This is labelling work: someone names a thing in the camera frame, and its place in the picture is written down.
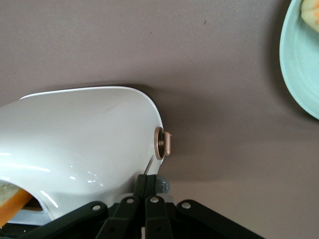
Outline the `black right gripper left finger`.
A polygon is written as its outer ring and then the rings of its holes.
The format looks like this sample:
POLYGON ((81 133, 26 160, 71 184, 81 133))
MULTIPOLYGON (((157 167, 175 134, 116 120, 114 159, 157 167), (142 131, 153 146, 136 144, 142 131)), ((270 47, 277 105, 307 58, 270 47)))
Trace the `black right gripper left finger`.
POLYGON ((125 196, 116 205, 114 213, 109 216, 96 238, 98 239, 140 239, 142 237, 142 218, 144 211, 144 194, 147 175, 139 175, 134 192, 125 196))

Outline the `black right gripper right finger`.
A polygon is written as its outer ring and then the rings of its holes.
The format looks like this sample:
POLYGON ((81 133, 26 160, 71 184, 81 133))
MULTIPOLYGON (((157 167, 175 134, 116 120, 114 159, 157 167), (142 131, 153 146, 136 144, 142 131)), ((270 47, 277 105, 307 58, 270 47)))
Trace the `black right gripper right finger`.
POLYGON ((157 192, 157 177, 148 175, 146 181, 147 239, 174 238, 163 195, 163 193, 157 192))

